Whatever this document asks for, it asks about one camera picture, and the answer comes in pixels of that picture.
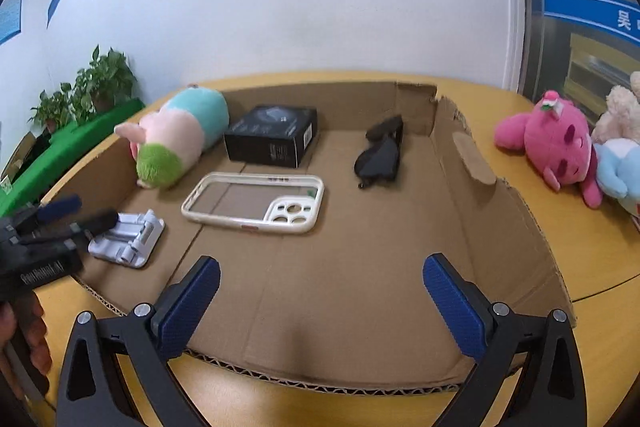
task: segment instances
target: blue gripper pad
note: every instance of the blue gripper pad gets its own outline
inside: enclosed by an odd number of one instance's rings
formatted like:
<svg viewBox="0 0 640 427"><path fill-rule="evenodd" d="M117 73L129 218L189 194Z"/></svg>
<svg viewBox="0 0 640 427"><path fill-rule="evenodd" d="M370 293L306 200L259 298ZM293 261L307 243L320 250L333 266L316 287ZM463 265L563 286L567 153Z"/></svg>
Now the blue gripper pad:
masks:
<svg viewBox="0 0 640 427"><path fill-rule="evenodd" d="M82 207L82 200L76 194L44 204L38 209L38 221L51 223L68 214L75 214Z"/></svg>
<svg viewBox="0 0 640 427"><path fill-rule="evenodd" d="M202 256L177 284L156 302L151 330L164 360L179 357L220 287L220 264Z"/></svg>
<svg viewBox="0 0 640 427"><path fill-rule="evenodd" d="M463 280L441 253L424 260L422 280L460 351L479 362L493 329L489 301L475 285ZM472 295L470 286L475 289Z"/></svg>

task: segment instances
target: black box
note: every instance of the black box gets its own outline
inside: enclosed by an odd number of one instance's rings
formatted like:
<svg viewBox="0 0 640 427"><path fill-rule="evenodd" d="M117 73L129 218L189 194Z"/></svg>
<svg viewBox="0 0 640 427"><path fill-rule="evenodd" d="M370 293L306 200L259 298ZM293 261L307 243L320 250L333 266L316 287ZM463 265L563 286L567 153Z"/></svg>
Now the black box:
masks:
<svg viewBox="0 0 640 427"><path fill-rule="evenodd" d="M311 107L258 105L225 131L231 161L298 167L318 134L318 112Z"/></svg>

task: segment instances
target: yellow wooden table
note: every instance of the yellow wooden table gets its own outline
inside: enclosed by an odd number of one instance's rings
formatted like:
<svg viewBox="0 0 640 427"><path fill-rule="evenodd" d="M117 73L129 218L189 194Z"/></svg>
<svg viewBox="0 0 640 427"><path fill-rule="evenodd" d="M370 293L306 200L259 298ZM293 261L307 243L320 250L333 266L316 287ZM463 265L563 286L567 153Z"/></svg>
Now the yellow wooden table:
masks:
<svg viewBox="0 0 640 427"><path fill-rule="evenodd" d="M369 72L304 72L266 74L203 83L227 88L326 80L388 80L433 83L440 95L449 96L466 116L479 149L498 176L523 195L545 233L575 302L575 335L584 371L589 425L600 427L616 410L640 371L640 234L617 204L607 201L590 210L577 190L552 193L520 156L495 149L493 128L502 118L528 111L531 104L512 92L453 80L405 74ZM162 101L147 110L157 108ZM53 197L91 157L99 154L110 137L76 165L48 194ZM73 321L79 312L110 315L98 301L72 280L39 290L46 311L49 344L54 365L49 399L55 402L57 376ZM183 355L170 363L178 380L201 413L217 426L362 426L430 425L452 394L411 397L370 397L321 394L290 389L229 371ZM158 425L128 361L127 381L145 422ZM515 377L506 380L485 425L494 425L507 404Z"/></svg>

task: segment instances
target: plush toy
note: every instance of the plush toy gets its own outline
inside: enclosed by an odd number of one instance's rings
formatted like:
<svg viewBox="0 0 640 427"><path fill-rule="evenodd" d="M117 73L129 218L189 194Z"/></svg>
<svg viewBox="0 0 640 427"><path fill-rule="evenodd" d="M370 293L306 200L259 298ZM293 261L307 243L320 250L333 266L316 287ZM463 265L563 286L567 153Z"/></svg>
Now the plush toy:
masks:
<svg viewBox="0 0 640 427"><path fill-rule="evenodd" d="M640 143L640 71L632 73L630 81L632 91L615 86L607 95L607 111L591 134L594 142L628 138Z"/></svg>
<svg viewBox="0 0 640 427"><path fill-rule="evenodd" d="M627 212L640 217L640 144L628 138L612 138L594 147L598 185Z"/></svg>
<svg viewBox="0 0 640 427"><path fill-rule="evenodd" d="M160 111L142 117L140 123L121 123L113 132L130 141L139 185L170 187L220 139L228 125L222 94L193 86L176 94Z"/></svg>
<svg viewBox="0 0 640 427"><path fill-rule="evenodd" d="M587 119L569 100L547 91L533 111L500 122L495 129L498 147L524 152L549 187L580 184L587 206L597 208L602 192L596 183L597 156Z"/></svg>

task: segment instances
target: beige teddy bear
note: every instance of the beige teddy bear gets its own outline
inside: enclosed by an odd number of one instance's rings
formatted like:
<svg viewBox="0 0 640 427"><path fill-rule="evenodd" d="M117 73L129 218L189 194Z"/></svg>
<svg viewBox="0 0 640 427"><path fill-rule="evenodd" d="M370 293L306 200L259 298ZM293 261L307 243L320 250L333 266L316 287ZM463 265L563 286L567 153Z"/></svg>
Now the beige teddy bear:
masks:
<svg viewBox="0 0 640 427"><path fill-rule="evenodd" d="M591 134L594 142L628 138L640 143L640 71L631 73L631 89L622 86L611 89L607 95L607 111Z"/></svg>

